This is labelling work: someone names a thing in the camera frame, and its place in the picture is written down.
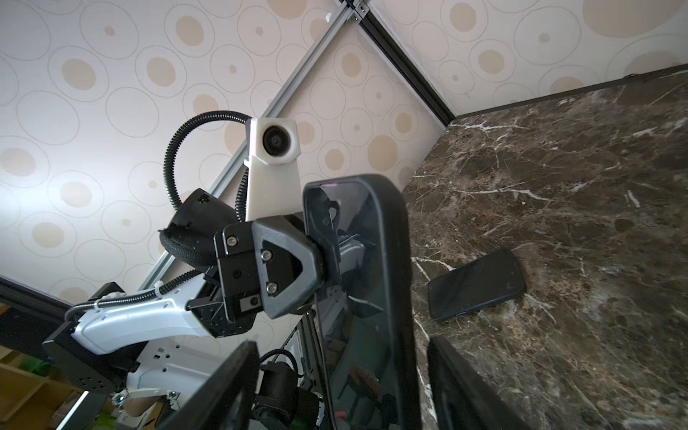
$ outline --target patterned wallpaper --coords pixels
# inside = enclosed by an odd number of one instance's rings
[[[301,183],[357,173],[409,181],[444,130],[357,25],[346,25],[287,105]]]
[[[455,114],[688,63],[685,0],[369,0]]]
[[[72,303],[108,281],[137,290],[173,214],[161,163],[174,131],[203,111],[261,114],[336,6],[0,4],[0,272]],[[298,122],[302,183],[380,172],[402,188],[442,131],[353,23],[284,115]],[[244,138],[234,123],[194,131],[176,164],[182,199]]]

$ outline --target smartphone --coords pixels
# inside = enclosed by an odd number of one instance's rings
[[[428,283],[430,317],[442,321],[526,293],[516,256],[502,248]]]

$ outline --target circle pattern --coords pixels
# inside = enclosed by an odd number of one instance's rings
[[[63,279],[53,284],[48,292],[60,299],[76,305],[87,301],[96,293],[96,287],[88,281],[79,278]]]
[[[272,103],[272,99],[275,98],[277,93],[282,86],[273,80],[264,80],[260,84],[253,87],[251,90],[251,109],[253,109],[253,115],[263,116],[263,114],[268,110],[268,106]]]
[[[669,21],[684,4],[685,0],[583,0],[583,19],[601,36],[639,36]]]
[[[423,21],[413,27],[413,46],[428,60],[443,60],[449,52],[447,35],[436,24]]]
[[[306,12],[301,20],[301,35],[306,46],[311,46],[313,42],[320,38],[320,35],[327,28],[325,17],[329,12],[325,9],[314,8]]]
[[[121,244],[136,244],[151,231],[151,217],[141,205],[120,200],[109,204],[100,216],[105,234]]]
[[[162,46],[149,46],[139,52],[134,69],[141,85],[156,96],[176,96],[186,85],[182,59]]]
[[[488,23],[487,8],[482,0],[445,0],[440,18],[449,36],[461,42],[481,37]]]
[[[24,247],[41,257],[60,257],[76,245],[76,230],[67,218],[50,212],[27,216],[19,224]]]
[[[301,176],[301,189],[303,189],[303,187],[305,187],[305,185],[309,182],[320,182],[324,179],[325,177],[319,175],[318,173],[306,173],[305,175]]]
[[[31,31],[29,43],[18,35]],[[0,14],[0,52],[15,60],[37,60],[50,48],[50,31],[41,15],[20,1],[5,1]]]
[[[46,144],[65,144],[79,131],[79,117],[72,105],[45,91],[34,91],[19,99],[17,119],[29,136]]]
[[[476,43],[469,58],[473,73],[490,82],[509,79],[516,68],[516,58],[509,46],[494,39]]]
[[[265,8],[244,9],[237,22],[239,39],[253,54],[266,56],[277,50],[282,33],[275,17]]]
[[[318,149],[323,141],[323,128],[318,118],[308,112],[299,112],[293,115],[292,119],[297,122],[301,152],[309,153]]]
[[[38,9],[55,15],[66,15],[77,10],[81,5],[81,0],[30,0]]]
[[[395,107],[389,116],[389,130],[397,140],[410,140],[418,132],[418,116],[410,105]]]
[[[105,102],[107,119],[117,131],[131,138],[143,138],[158,128],[160,113],[153,99],[140,89],[119,88]]]
[[[384,4],[391,18],[399,24],[412,24],[418,18],[418,0],[384,0]]]
[[[192,118],[204,112],[228,109],[229,104],[224,94],[214,86],[196,84],[184,93],[182,106],[184,108],[184,115],[186,115],[187,118]],[[210,131],[221,129],[223,125],[223,121],[212,121],[198,128]]]
[[[122,277],[122,289],[126,292],[138,291],[151,269],[153,269],[153,265],[148,263],[137,264],[127,269]]]
[[[363,104],[376,115],[385,115],[394,105],[394,87],[389,79],[373,76],[363,87]]]
[[[6,186],[0,185],[0,229],[13,225],[19,219],[19,199]]]
[[[157,261],[163,252],[165,252],[165,248],[160,243],[160,234],[154,231],[148,239],[148,253],[154,261]]]
[[[380,173],[389,171],[399,158],[396,141],[385,134],[375,136],[368,146],[370,167]]]
[[[113,281],[121,275],[126,262],[120,247],[103,239],[86,241],[74,252],[76,269],[92,281]]]
[[[243,93],[253,85],[255,68],[251,57],[238,46],[223,45],[211,56],[215,82],[230,93]]]
[[[537,3],[537,0],[487,0],[500,12],[516,13],[526,10]]]
[[[306,0],[268,0],[270,9],[280,18],[296,19],[303,14]]]
[[[338,140],[325,143],[318,151],[318,165],[325,176],[329,178],[339,178],[346,175],[351,167],[349,148]]]
[[[89,3],[79,19],[81,35],[94,51],[121,60],[138,47],[138,28],[124,9],[105,1]]]
[[[396,71],[395,69],[392,69],[390,66],[388,66],[387,63],[385,63],[385,72],[387,73],[387,77],[394,82],[395,84],[403,84],[402,77],[399,76],[399,72]]]
[[[292,72],[297,68],[299,62],[306,53],[306,49],[301,45],[295,45],[291,43],[286,45],[277,53],[277,61],[275,63],[277,67],[277,76],[282,82],[286,82]]]
[[[339,123],[344,141],[353,147],[365,146],[373,136],[373,120],[363,109],[349,109]]]
[[[418,165],[413,160],[401,160],[394,167],[391,173],[392,180],[394,184],[403,190],[406,184],[411,180],[413,175],[416,174],[418,170]]]
[[[581,26],[573,13],[564,8],[533,10],[519,22],[514,46],[524,60],[549,65],[567,58],[578,47]]]
[[[626,45],[607,66],[607,79],[647,73],[688,63],[688,39],[683,36],[650,36]]]
[[[0,106],[10,104],[19,93],[19,78],[12,66],[0,57]]]
[[[127,183],[134,198],[147,206],[168,203],[160,163],[147,161],[135,165],[129,172]]]
[[[0,181],[30,188],[47,179],[50,163],[35,143],[18,136],[0,137]]]
[[[368,76],[365,52],[351,43],[340,46],[334,55],[334,72],[344,85],[355,87],[362,84]]]
[[[344,112],[346,95],[337,81],[322,78],[310,89],[310,105],[317,116],[325,120],[333,120]]]
[[[165,34],[172,46],[186,56],[208,54],[215,43],[213,24],[199,8],[180,4],[165,16]]]
[[[467,94],[475,86],[475,79],[471,69],[458,61],[445,61],[438,70],[440,82],[450,92],[456,94]]]
[[[211,185],[215,182],[217,177],[225,168],[227,163],[229,163],[231,158],[226,154],[213,154],[205,157],[201,161],[201,165],[198,168],[198,179],[201,181],[203,188],[208,190]]]
[[[495,106],[510,105],[531,98],[535,98],[535,94],[529,88],[514,83],[501,84],[493,94]]]
[[[241,9],[241,0],[199,0],[198,3],[209,14],[218,18],[229,18]]]
[[[228,121],[224,127],[224,144],[230,154],[235,154],[246,140],[246,127],[238,122]]]
[[[47,196],[55,209],[70,217],[89,217],[103,205],[103,188],[91,176],[66,171],[53,176]]]
[[[80,102],[98,100],[109,86],[103,62],[80,47],[65,46],[53,52],[47,70],[50,80],[62,94]]]
[[[538,92],[541,96],[548,96],[564,91],[570,91],[588,85],[595,85],[600,80],[590,69],[579,65],[562,65],[551,69],[540,78]]]

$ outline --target black bracket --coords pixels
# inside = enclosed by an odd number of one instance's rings
[[[206,271],[206,285],[195,299],[186,304],[186,310],[191,311],[215,338],[246,333],[253,327],[255,315],[248,315],[236,321],[227,319],[222,287],[216,280],[217,271],[217,266],[212,266]]]
[[[255,261],[261,262],[258,275],[263,309],[275,319],[296,310],[320,287],[320,252],[312,240],[282,216],[256,219],[252,231]],[[283,250],[289,259],[264,259],[266,250],[277,257]],[[295,279],[283,279],[285,273]]]
[[[229,321],[263,310],[251,224],[230,224],[215,235],[217,268]]]

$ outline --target marble countertop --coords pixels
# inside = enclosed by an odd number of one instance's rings
[[[456,120],[405,198],[426,428],[437,335],[534,429],[688,428],[688,74]],[[432,321],[501,247],[527,294]]]

